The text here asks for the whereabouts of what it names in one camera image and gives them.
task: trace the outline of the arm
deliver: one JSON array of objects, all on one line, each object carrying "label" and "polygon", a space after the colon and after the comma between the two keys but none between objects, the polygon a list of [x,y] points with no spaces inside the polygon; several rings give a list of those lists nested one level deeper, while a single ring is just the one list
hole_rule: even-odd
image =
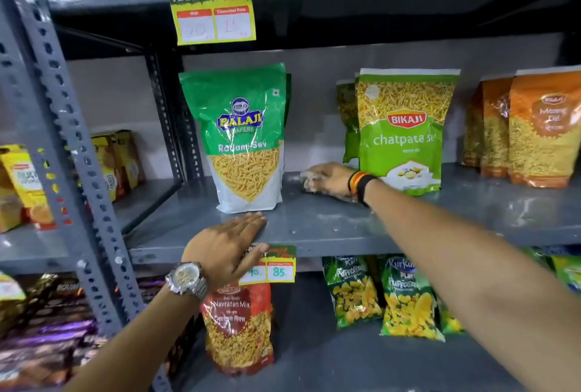
[{"label": "arm", "polygon": [[[186,246],[182,262],[199,262],[210,291],[241,278],[268,245],[260,244],[244,258],[265,220],[258,212],[202,230]],[[164,286],[153,301],[112,339],[63,392],[144,392],[176,338],[199,311],[193,295],[178,295]]]},{"label": "arm", "polygon": [[[320,189],[349,195],[351,169],[313,170],[328,177]],[[379,179],[365,202],[464,328],[528,390],[579,387],[581,300],[551,273],[496,234]]]}]

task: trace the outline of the watch face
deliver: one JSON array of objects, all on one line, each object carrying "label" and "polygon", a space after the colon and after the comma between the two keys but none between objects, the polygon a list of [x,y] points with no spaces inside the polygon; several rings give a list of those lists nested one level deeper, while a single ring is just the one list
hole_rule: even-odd
[{"label": "watch face", "polygon": [[171,277],[173,284],[180,290],[187,290],[200,278],[200,269],[195,264],[181,264]]}]

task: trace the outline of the white wall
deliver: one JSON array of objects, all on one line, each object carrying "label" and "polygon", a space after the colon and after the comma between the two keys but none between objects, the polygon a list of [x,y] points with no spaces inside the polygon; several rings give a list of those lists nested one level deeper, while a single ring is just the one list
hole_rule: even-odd
[{"label": "white wall", "polygon": [[[285,133],[285,170],[298,171],[343,157],[345,128],[335,104],[335,82],[366,68],[461,68],[445,124],[444,161],[455,161],[464,131],[464,100],[484,74],[552,66],[560,35],[424,41],[398,44],[238,52],[184,57],[186,71],[285,62],[292,73],[292,102]],[[148,179],[171,177],[145,60],[123,57],[67,63],[92,132],[131,129]],[[0,97],[0,143],[18,134]],[[206,175],[207,157],[202,154]]]}]

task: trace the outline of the yellow price tag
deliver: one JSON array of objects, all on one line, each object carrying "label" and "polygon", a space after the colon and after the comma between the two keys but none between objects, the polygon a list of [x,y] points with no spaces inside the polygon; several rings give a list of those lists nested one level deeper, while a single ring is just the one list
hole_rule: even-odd
[{"label": "yellow price tag", "polygon": [[264,257],[240,279],[239,285],[255,283],[294,283],[296,247],[271,245]]},{"label": "yellow price tag", "polygon": [[170,0],[178,45],[256,40],[252,0]]},{"label": "yellow price tag", "polygon": [[0,301],[24,299],[26,299],[26,294],[18,282],[9,275],[0,272]]}]

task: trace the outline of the wristwatch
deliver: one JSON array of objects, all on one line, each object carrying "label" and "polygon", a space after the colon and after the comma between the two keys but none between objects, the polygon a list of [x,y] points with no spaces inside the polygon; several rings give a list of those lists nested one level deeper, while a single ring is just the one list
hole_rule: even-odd
[{"label": "wristwatch", "polygon": [[200,302],[208,294],[208,284],[204,271],[198,262],[182,262],[174,267],[166,276],[171,292],[183,295],[192,293]]}]

